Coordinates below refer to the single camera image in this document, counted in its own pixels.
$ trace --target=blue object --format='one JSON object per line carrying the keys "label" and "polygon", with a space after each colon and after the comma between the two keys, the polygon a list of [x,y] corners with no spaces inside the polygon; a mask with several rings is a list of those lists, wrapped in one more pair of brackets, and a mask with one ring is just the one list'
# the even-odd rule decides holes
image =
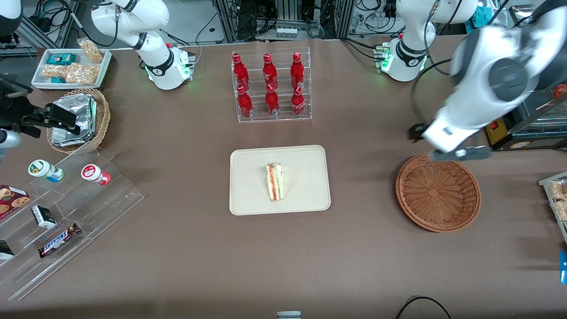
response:
{"label": "blue object", "polygon": [[474,29],[485,26],[492,18],[494,13],[492,9],[493,8],[490,7],[476,7],[475,13],[464,23],[467,28],[467,33],[471,33]]}
{"label": "blue object", "polygon": [[567,256],[565,250],[559,252],[559,280],[567,285]]}
{"label": "blue object", "polygon": [[73,53],[52,54],[47,59],[47,64],[55,65],[70,65],[73,62],[75,62],[75,54]]}

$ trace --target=clear acrylic bottle rack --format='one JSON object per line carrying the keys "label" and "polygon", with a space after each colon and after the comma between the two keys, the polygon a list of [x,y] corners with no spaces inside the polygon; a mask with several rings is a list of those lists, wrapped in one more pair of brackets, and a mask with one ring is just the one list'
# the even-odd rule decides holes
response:
{"label": "clear acrylic bottle rack", "polygon": [[[305,98],[305,109],[301,117],[294,117],[291,114],[291,96],[293,88],[291,87],[291,64],[293,63],[293,53],[301,53],[301,62],[304,67],[303,79],[303,97]],[[240,54],[242,62],[248,69],[250,77],[250,91],[248,94],[252,99],[252,107],[254,108],[254,116],[251,118],[244,117],[240,114],[238,107],[238,93],[236,88],[236,76],[234,75],[234,63],[231,64],[232,84],[234,86],[234,101],[236,103],[236,115],[238,122],[266,122],[281,120],[311,120],[313,117],[311,104],[311,50],[310,47],[286,48],[286,49],[263,49],[263,50],[243,50],[233,51]],[[270,53],[272,61],[276,66],[278,78],[278,93],[280,100],[280,114],[272,116],[268,113],[266,105],[266,84],[264,82],[264,54]]]}
{"label": "clear acrylic bottle rack", "polygon": [[[0,220],[0,239],[14,253],[10,260],[0,260],[0,286],[9,300],[22,299],[143,199],[116,170],[112,158],[101,148],[89,152],[79,148],[55,165],[65,172],[63,180],[35,179],[24,188],[31,201]],[[110,173],[110,183],[101,186],[84,180],[81,170],[89,163]],[[49,209],[57,225],[37,226],[31,211],[35,205]],[[74,223],[81,232],[40,258],[37,250]]]}

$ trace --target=coca-cola bottle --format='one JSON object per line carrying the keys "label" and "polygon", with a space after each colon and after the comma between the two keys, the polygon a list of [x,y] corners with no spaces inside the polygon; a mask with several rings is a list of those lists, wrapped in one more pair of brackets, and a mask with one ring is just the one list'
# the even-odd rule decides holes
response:
{"label": "coca-cola bottle", "polygon": [[293,63],[291,65],[291,88],[295,89],[298,86],[303,87],[303,71],[304,67],[301,63],[301,53],[295,52],[293,54]]}
{"label": "coca-cola bottle", "polygon": [[238,85],[244,86],[245,91],[250,90],[250,77],[248,76],[248,69],[244,63],[242,63],[242,59],[240,58],[240,54],[234,53],[232,55],[232,61],[234,62],[234,74],[236,75],[236,82]]}
{"label": "coca-cola bottle", "polygon": [[301,93],[301,87],[298,86],[293,90],[293,96],[291,97],[291,113],[295,117],[301,117],[303,115],[305,98]]}
{"label": "coca-cola bottle", "polygon": [[266,81],[266,86],[272,84],[274,89],[278,89],[278,75],[276,73],[276,66],[272,62],[272,56],[270,53],[264,54],[264,80]]}
{"label": "coca-cola bottle", "polygon": [[272,116],[280,114],[280,100],[273,84],[266,87],[266,105],[268,105],[268,113]]}
{"label": "coca-cola bottle", "polygon": [[240,107],[240,114],[242,116],[250,118],[254,116],[254,109],[252,108],[252,99],[250,95],[246,93],[246,89],[243,85],[239,85],[236,89],[238,92],[238,106]]}

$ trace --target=wicker basket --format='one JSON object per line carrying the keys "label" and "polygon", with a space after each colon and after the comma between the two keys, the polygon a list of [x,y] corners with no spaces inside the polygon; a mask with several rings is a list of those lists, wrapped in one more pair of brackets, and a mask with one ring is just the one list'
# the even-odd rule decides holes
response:
{"label": "wicker basket", "polygon": [[53,133],[53,129],[48,128],[46,135],[47,143],[49,143],[49,145],[54,150],[71,154],[72,152],[83,146],[82,148],[83,151],[90,152],[92,150],[95,150],[100,145],[100,143],[104,139],[104,136],[106,135],[106,131],[108,129],[108,123],[110,122],[110,109],[108,108],[108,103],[106,102],[104,95],[102,95],[102,93],[97,89],[77,89],[65,94],[65,96],[75,95],[80,93],[90,94],[96,100],[96,136],[87,144],[66,146],[60,148],[53,145],[53,143],[51,142],[51,134]]}
{"label": "wicker basket", "polygon": [[400,169],[396,196],[402,210],[419,226],[439,233],[469,226],[480,210],[480,188],[459,162],[434,162],[415,156]]}

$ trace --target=table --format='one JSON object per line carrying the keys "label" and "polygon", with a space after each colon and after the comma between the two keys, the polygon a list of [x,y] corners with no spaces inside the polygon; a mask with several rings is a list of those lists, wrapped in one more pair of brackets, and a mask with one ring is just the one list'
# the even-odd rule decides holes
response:
{"label": "table", "polygon": [[[459,36],[438,37],[436,60]],[[374,39],[381,43],[384,39]],[[312,121],[239,124],[230,53],[311,46]],[[394,180],[411,156],[428,152],[405,130],[416,122],[410,83],[376,74],[344,43],[211,46],[193,82],[160,91],[133,51],[115,51],[105,90],[111,124],[102,147],[147,197],[24,300],[2,299],[1,318],[394,318],[413,295],[439,300],[453,318],[565,318],[558,278],[564,247],[537,181],[565,171],[551,150],[497,153],[466,162],[483,203],[461,232],[421,229],[402,213]],[[432,117],[451,92],[429,72],[417,90]],[[43,106],[63,95],[36,90]],[[327,151],[332,204],[324,212],[233,216],[229,156],[237,149],[318,144]],[[31,181],[27,165],[57,162],[42,136],[23,137],[0,180]],[[403,318],[442,318],[417,301]]]}

